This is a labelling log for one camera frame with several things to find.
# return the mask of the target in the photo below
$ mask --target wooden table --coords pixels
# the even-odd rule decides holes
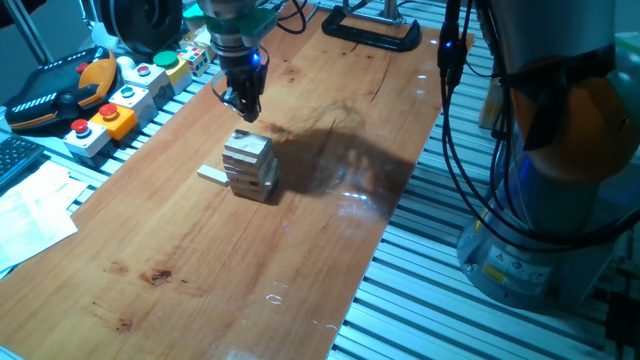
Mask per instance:
[[[75,212],[77,234],[0,283],[0,344],[26,359],[326,356],[440,98],[436,30],[394,54],[325,36],[325,16],[265,39],[256,123],[200,91]],[[222,168],[236,128],[274,139],[269,204],[196,175]]]

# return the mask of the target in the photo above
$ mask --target wooden block tower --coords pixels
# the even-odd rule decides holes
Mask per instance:
[[[222,162],[233,193],[264,202],[279,177],[271,139],[236,130],[224,148]]]

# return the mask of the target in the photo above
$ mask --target black clamp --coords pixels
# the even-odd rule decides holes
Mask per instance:
[[[395,52],[411,51],[420,45],[422,32],[417,20],[414,20],[409,31],[402,38],[376,33],[369,30],[358,29],[340,23],[347,15],[341,6],[335,6],[331,14],[322,22],[322,31],[332,37],[352,41],[358,44],[376,47]]]

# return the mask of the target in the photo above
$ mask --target keyboard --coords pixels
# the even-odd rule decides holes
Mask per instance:
[[[44,152],[44,146],[15,136],[9,136],[1,141],[0,189],[3,189],[29,165],[38,160]]]

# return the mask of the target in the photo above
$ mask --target orange case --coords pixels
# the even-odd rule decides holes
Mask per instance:
[[[121,140],[134,126],[138,124],[138,119],[133,110],[118,106],[117,116],[109,120],[97,113],[94,115],[91,122],[100,124],[107,128],[109,136],[113,140]]]

